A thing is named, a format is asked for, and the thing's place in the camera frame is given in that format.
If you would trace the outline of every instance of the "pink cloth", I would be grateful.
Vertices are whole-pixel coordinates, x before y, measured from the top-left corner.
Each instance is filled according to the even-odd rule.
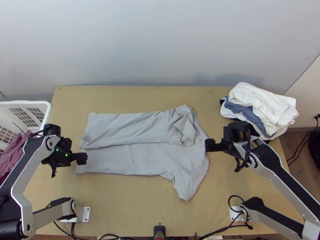
[[[25,134],[17,134],[16,137],[10,142],[2,156],[0,157],[0,177],[6,173],[11,172],[17,162],[23,155],[23,146],[29,138]]]

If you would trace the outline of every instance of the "black cable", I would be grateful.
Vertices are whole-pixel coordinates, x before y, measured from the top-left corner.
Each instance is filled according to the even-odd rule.
[[[111,238],[111,239],[108,239],[108,240],[116,240],[116,239],[119,239],[119,237],[117,235],[114,235],[114,234],[111,234],[111,233],[108,233],[108,234],[104,234],[101,238],[99,238],[99,240],[102,240],[104,237],[106,236],[112,236],[112,237],[115,237],[115,238]]]
[[[316,125],[315,129],[314,129],[312,132],[309,132],[309,133],[307,133],[307,134],[304,136],[304,138],[302,139],[302,141],[301,141],[300,144],[298,145],[296,151],[294,152],[293,156],[292,156],[291,158],[289,158],[289,159],[287,160],[287,162],[295,157],[296,153],[297,153],[298,150],[299,150],[299,147],[301,146],[301,144],[303,143],[303,141],[306,139],[306,137],[307,137],[309,134],[312,134],[313,132],[315,132],[315,131],[317,130],[318,124],[319,124],[318,116],[315,116],[314,119],[317,121],[317,125]]]
[[[59,227],[59,225],[56,223],[56,221],[53,221],[53,223],[56,225],[56,227],[57,227],[61,232],[63,232],[64,234],[68,235],[69,237],[72,237],[72,238],[78,239],[78,240],[89,240],[89,239],[86,239],[86,238],[79,238],[79,237],[72,236],[71,234],[69,234],[69,233],[67,233],[65,230],[63,230],[61,227]]]
[[[63,232],[64,234],[68,235],[69,237],[72,237],[74,240],[89,240],[89,239],[86,239],[86,238],[79,238],[77,237],[75,234],[74,234],[74,227],[76,225],[75,222],[72,223],[71,225],[71,234],[69,234],[68,232],[66,232],[65,230],[63,230],[57,223],[56,221],[53,221],[53,223],[56,225],[56,227],[61,231]],[[101,238],[99,238],[99,240],[102,240],[104,237],[106,236],[112,236],[114,238],[111,238],[111,239],[108,239],[108,240],[117,240],[117,239],[120,239],[122,237],[119,237],[118,235],[115,235],[115,234],[111,234],[111,233],[108,233],[108,234],[104,234]],[[135,240],[133,238],[129,238],[129,237],[123,237],[122,239],[128,239],[128,240]]]
[[[72,224],[71,224],[71,235],[72,236],[74,236],[74,240],[77,240],[76,238],[75,238],[75,235],[74,235],[74,227],[76,226],[76,223],[75,222],[73,222]]]
[[[229,228],[247,227],[247,228],[249,228],[250,230],[252,230],[253,227],[250,226],[250,225],[248,225],[247,223],[245,223],[245,224],[243,224],[243,225],[232,225],[232,224],[236,221],[236,219],[237,219],[240,215],[242,215],[242,214],[243,214],[242,212],[239,213],[239,214],[234,218],[234,220],[232,220],[232,222],[229,224],[229,226],[220,228],[220,229],[218,229],[218,230],[216,230],[216,231],[214,231],[214,232],[211,232],[211,233],[209,233],[209,234],[206,234],[206,235],[200,237],[198,240],[203,240],[203,239],[205,239],[205,238],[207,238],[207,237],[210,237],[210,236],[213,235],[213,234],[217,234],[217,233],[224,232],[224,231],[228,230]]]
[[[211,233],[209,233],[209,234],[206,234],[206,235],[200,237],[198,240],[203,240],[203,239],[205,239],[205,238],[207,238],[207,237],[209,237],[209,236],[211,236],[211,235],[213,235],[213,234],[217,234],[217,233],[224,232],[224,231],[228,230],[229,228],[247,227],[247,228],[249,228],[250,230],[253,229],[253,227],[250,226],[250,225],[248,225],[248,223],[247,223],[247,221],[248,221],[248,216],[247,216],[247,221],[246,221],[243,225],[233,225],[233,223],[236,221],[236,219],[243,214],[242,211],[234,210],[234,209],[231,207],[231,205],[230,205],[230,200],[231,200],[233,197],[240,198],[240,199],[242,200],[242,202],[244,202],[244,200],[243,200],[240,196],[238,196],[238,195],[231,195],[231,196],[228,198],[229,208],[230,208],[232,211],[234,211],[234,212],[238,212],[239,214],[232,220],[232,222],[231,222],[228,226],[223,227],[223,228],[220,228],[220,229],[218,229],[218,230],[216,230],[216,231],[214,231],[214,232],[211,232]]]
[[[290,166],[294,161],[296,161],[296,160],[299,158],[300,153],[301,153],[301,151],[302,151],[302,149],[303,149],[304,145],[305,145],[308,141],[306,141],[306,142],[302,145],[302,147],[300,148],[299,154],[297,155],[297,157],[296,157],[296,158],[295,158],[291,163],[289,163],[289,164],[288,164],[288,166]]]
[[[17,124],[15,124],[14,122],[12,122],[14,125],[16,125],[16,127],[17,128],[19,128],[19,130],[21,131],[21,132],[23,132],[27,137],[29,137],[29,135],[28,134],[26,134]]]
[[[231,200],[232,198],[240,198],[241,201],[244,202],[243,198],[240,197],[240,196],[238,196],[238,195],[231,195],[231,196],[228,198],[228,206],[229,206],[229,208],[230,208],[232,211],[234,211],[234,212],[242,212],[242,211],[234,210],[234,209],[231,207],[231,205],[230,205],[230,200]]]
[[[44,129],[42,129],[42,130],[40,130],[40,131],[37,131],[37,132],[35,132],[35,133],[31,134],[31,135],[29,136],[29,139],[30,139],[30,138],[32,138],[33,136],[36,136],[36,135],[38,135],[38,136],[41,136],[41,137],[42,137],[42,135],[40,135],[39,133],[41,133],[41,132],[43,132],[43,131],[44,131]]]

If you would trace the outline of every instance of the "white wall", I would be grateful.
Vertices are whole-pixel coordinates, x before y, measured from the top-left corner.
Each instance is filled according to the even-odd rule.
[[[297,99],[296,108],[300,115],[291,127],[315,127],[313,116],[320,112],[320,56],[284,95]]]
[[[320,52],[318,0],[1,0],[0,87],[234,85],[283,94]]]

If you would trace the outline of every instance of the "power cord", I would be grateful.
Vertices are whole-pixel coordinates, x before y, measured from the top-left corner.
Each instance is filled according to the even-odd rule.
[[[89,240],[87,238],[79,238],[77,237],[75,234],[74,234],[74,228],[76,226],[76,223],[73,222],[72,225],[71,225],[71,234],[66,232],[65,230],[63,230],[57,223],[56,221],[53,221],[53,223],[56,225],[56,227],[61,231],[63,232],[64,234],[66,234],[67,236],[69,237],[72,237],[74,240]],[[99,240],[102,240],[104,237],[107,237],[107,236],[112,236],[114,238],[111,238],[111,239],[108,239],[108,240],[120,240],[120,239],[125,239],[125,240],[135,240],[133,238],[129,238],[129,237],[119,237],[118,235],[115,235],[115,234],[111,234],[111,233],[107,233],[107,234],[104,234],[101,238],[99,238]]]
[[[292,156],[291,158],[289,158],[289,159],[287,160],[287,162],[290,161],[291,159],[293,159],[293,158],[295,157],[296,153],[298,152],[301,144],[302,144],[303,141],[306,139],[306,137],[307,137],[308,135],[314,133],[314,132],[317,130],[318,125],[319,125],[319,120],[318,120],[319,118],[320,118],[320,114],[318,114],[317,116],[314,117],[314,119],[317,121],[317,125],[316,125],[315,129],[314,129],[312,132],[309,132],[309,133],[307,133],[307,134],[304,136],[304,138],[302,139],[302,141],[301,141],[300,144],[298,145],[296,151],[294,152],[293,156]],[[299,151],[297,157],[296,157],[291,163],[289,163],[288,166],[290,166],[293,162],[295,162],[295,161],[299,158],[300,153],[301,153],[303,147],[306,145],[306,143],[307,143],[308,141],[309,141],[309,140],[307,140],[306,142],[304,142],[304,144],[303,144],[303,145],[301,146],[301,148],[300,148],[300,151]]]
[[[210,237],[210,236],[213,235],[213,234],[217,234],[217,233],[224,232],[224,231],[228,230],[229,228],[247,227],[247,228],[249,228],[250,230],[253,229],[253,227],[248,224],[248,220],[249,220],[249,219],[248,219],[248,215],[247,215],[246,222],[245,222],[244,224],[242,224],[242,225],[233,225],[233,223],[237,220],[237,218],[240,217],[240,216],[243,214],[242,211],[234,210],[234,209],[231,207],[231,205],[230,205],[230,200],[231,200],[233,197],[240,198],[240,199],[242,200],[242,202],[244,202],[244,200],[243,200],[240,196],[238,196],[238,195],[231,195],[231,196],[229,197],[229,199],[228,199],[229,208],[230,208],[232,211],[234,211],[234,212],[238,212],[239,214],[232,220],[232,222],[231,222],[228,226],[223,227],[223,228],[220,228],[220,229],[218,229],[218,230],[216,230],[216,231],[214,231],[214,232],[211,232],[211,233],[209,233],[209,234],[206,234],[206,235],[200,237],[198,240],[203,240],[203,239],[205,239],[205,238],[207,238],[207,237]]]

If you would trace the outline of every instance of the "electrical outlet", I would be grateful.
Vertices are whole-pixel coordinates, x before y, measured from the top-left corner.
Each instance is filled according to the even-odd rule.
[[[318,114],[320,114],[320,112],[318,112],[317,114],[313,115],[311,118],[314,118],[315,116],[318,116]]]

